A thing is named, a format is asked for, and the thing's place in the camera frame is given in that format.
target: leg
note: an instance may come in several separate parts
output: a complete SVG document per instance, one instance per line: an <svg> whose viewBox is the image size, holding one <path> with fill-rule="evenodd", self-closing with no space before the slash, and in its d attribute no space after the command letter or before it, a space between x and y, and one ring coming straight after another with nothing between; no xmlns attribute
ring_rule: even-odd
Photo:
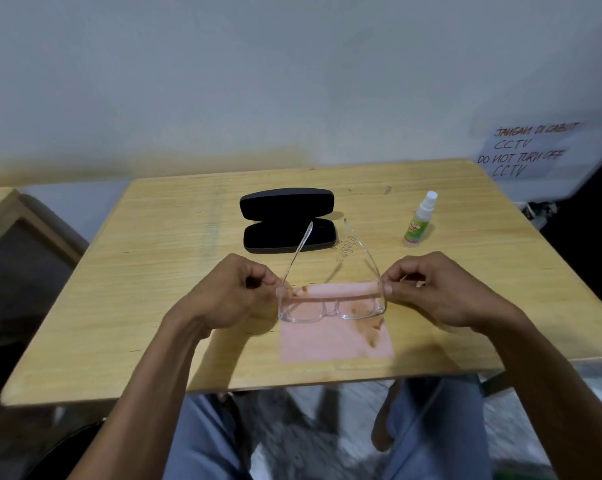
<svg viewBox="0 0 602 480"><path fill-rule="evenodd" d="M393 448L384 480L492 478L475 375L406 379L389 408Z"/></svg>
<svg viewBox="0 0 602 480"><path fill-rule="evenodd" d="M248 480L234 443L234 420L214 394L185 395L163 480Z"/></svg>

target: floor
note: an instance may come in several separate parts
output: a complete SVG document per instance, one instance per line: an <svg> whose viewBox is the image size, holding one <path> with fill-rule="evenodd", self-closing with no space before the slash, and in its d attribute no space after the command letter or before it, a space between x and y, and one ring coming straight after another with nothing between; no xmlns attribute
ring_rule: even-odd
<svg viewBox="0 0 602 480"><path fill-rule="evenodd" d="M126 186L125 181L62 184L22 189L47 204L91 241ZM82 216L77 202L92 207ZM602 363L579 366L602 400ZM269 479L373 479L385 457L369 441L389 382L349 383L333 387L262 390L239 399L257 448L252 475ZM57 438L99 419L107 405L66 413L54 422L54 409L0 408L0 480L18 480ZM490 455L499 468L548 474L549 462L513 391L485 401Z"/></svg>

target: white wall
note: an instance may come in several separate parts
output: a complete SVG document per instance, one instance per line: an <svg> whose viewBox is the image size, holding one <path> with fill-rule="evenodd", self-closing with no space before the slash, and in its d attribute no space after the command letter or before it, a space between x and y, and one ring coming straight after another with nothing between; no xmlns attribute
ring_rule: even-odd
<svg viewBox="0 0 602 480"><path fill-rule="evenodd" d="M514 200L602 159L602 0L0 0L0 179L472 157L555 117L590 131Z"/></svg>

